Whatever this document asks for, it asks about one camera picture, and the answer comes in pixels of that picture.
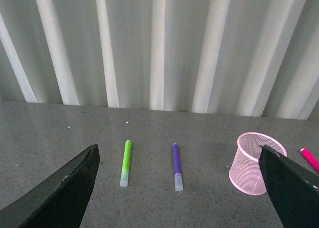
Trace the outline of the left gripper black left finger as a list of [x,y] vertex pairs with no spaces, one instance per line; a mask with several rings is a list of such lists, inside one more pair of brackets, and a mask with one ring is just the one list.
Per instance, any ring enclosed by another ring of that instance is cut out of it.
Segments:
[[93,144],[0,212],[2,228],[78,228],[100,163]]

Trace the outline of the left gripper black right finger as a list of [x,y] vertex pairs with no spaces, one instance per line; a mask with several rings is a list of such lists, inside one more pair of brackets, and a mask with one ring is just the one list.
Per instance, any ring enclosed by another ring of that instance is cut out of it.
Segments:
[[285,228],[319,226],[319,177],[270,146],[263,145],[261,174]]

